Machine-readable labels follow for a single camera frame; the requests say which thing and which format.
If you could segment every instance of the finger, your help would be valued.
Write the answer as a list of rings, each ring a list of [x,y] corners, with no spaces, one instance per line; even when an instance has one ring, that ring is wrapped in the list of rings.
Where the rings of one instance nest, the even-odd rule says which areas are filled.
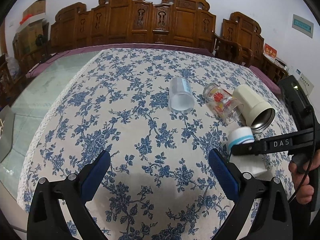
[[[297,173],[297,165],[294,162],[290,162],[288,168],[291,173]]]
[[[300,190],[297,192],[297,198],[305,198],[312,196],[315,192],[315,189],[311,185],[305,185],[300,188]]]
[[[292,181],[293,181],[293,185],[294,185],[294,188],[297,189],[297,187],[300,185],[302,179],[303,179],[303,176],[304,174],[300,174],[300,173],[297,173],[297,174],[292,174]],[[308,185],[310,182],[310,178],[309,178],[309,175],[306,176],[306,179],[303,181],[303,185]]]
[[[308,204],[311,200],[312,200],[312,196],[304,197],[304,198],[300,198],[300,199],[297,198],[297,202],[301,205]]]
[[[303,165],[303,169],[306,171],[309,165],[309,161]],[[320,166],[320,150],[317,150],[310,167],[310,170],[314,170]]]

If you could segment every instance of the translucent plastic cup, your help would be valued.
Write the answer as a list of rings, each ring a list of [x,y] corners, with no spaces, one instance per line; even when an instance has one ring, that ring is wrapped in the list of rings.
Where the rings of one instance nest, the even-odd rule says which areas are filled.
[[[176,77],[171,80],[168,105],[175,113],[186,114],[193,109],[195,101],[187,79]]]
[[[215,83],[208,84],[202,95],[226,124],[235,121],[242,112],[243,104]]]

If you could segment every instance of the purple fabric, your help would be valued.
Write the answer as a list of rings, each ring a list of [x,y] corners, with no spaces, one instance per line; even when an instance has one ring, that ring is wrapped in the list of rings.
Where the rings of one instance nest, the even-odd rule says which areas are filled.
[[[261,79],[261,81],[274,93],[275,96],[281,95],[281,89],[272,82],[270,78],[268,78],[260,69],[255,66],[250,66],[249,69],[255,73],[255,75]]]
[[[110,48],[167,49],[167,50],[184,51],[184,52],[190,52],[190,53],[199,54],[203,56],[214,57],[214,55],[211,54],[207,49],[197,49],[197,48],[171,46],[171,45],[163,45],[163,44],[143,44],[143,43],[109,44],[109,45],[101,45],[101,46],[84,47],[84,48],[67,50],[67,51],[58,53],[52,58],[50,58],[47,62],[39,64],[35,69],[31,69],[26,74],[26,77],[30,78],[30,77],[36,77],[40,75],[47,67],[49,67],[58,58],[67,57],[67,56],[80,54],[80,53],[100,51],[103,49],[110,49]]]

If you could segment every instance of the glass tabletop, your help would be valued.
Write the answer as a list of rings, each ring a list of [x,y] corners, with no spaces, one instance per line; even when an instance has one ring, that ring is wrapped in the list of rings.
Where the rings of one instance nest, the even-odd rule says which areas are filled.
[[[26,153],[42,119],[69,81],[98,53],[87,52],[57,59],[13,103],[12,149],[0,163],[0,181],[15,199]]]

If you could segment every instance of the blue gripper pad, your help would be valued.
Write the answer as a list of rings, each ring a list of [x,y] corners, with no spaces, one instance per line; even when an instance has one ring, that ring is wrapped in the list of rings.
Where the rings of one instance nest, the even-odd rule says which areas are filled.
[[[208,162],[226,197],[236,203],[239,198],[239,183],[231,174],[227,162],[217,149],[210,151]]]
[[[94,166],[91,168],[90,173],[81,186],[82,203],[85,204],[93,199],[94,194],[97,192],[101,181],[110,167],[110,162],[110,153],[107,151],[102,151],[92,163]]]

